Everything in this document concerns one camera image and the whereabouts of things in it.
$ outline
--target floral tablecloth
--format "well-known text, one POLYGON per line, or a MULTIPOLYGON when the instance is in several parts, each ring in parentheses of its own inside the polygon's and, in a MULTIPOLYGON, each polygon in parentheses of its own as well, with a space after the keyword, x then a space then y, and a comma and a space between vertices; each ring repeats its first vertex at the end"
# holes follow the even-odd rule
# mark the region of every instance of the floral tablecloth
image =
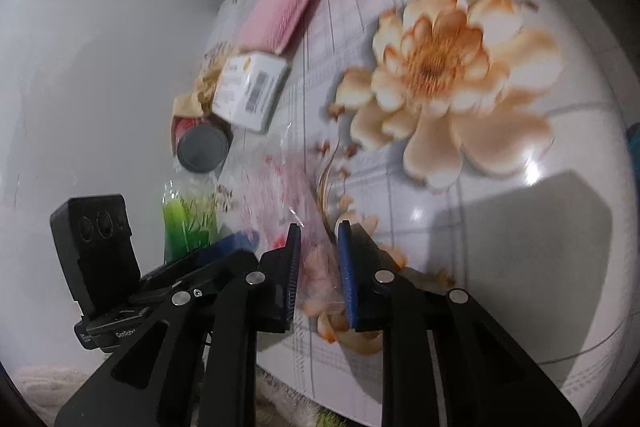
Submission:
MULTIPOLYGON (((257 1, 222 5, 203 68, 257 1)), ((225 169, 286 133, 321 166, 331 224, 348 212, 468 289, 592 417, 636 287, 635 187, 609 86, 556 3, 313 0, 286 56, 270 136, 236 132, 225 169)), ((328 343, 303 314, 259 344, 291 387, 380 424, 380 353, 328 343)))

